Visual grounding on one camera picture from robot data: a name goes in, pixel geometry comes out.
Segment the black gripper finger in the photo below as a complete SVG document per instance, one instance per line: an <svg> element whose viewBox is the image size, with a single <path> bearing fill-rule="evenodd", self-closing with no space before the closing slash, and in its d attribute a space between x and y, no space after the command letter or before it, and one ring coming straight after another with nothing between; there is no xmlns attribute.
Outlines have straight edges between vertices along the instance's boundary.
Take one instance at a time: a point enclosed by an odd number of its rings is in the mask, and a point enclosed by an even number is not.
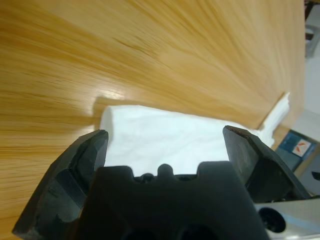
<svg viewBox="0 0 320 240"><path fill-rule="evenodd" d="M228 159L254 203L312 198L293 171L256 135L230 125L222 132Z"/></svg>
<svg viewBox="0 0 320 240"><path fill-rule="evenodd" d="M84 207L98 168L106 161L109 134L80 136L48 168L19 219L14 235L65 235Z"/></svg>

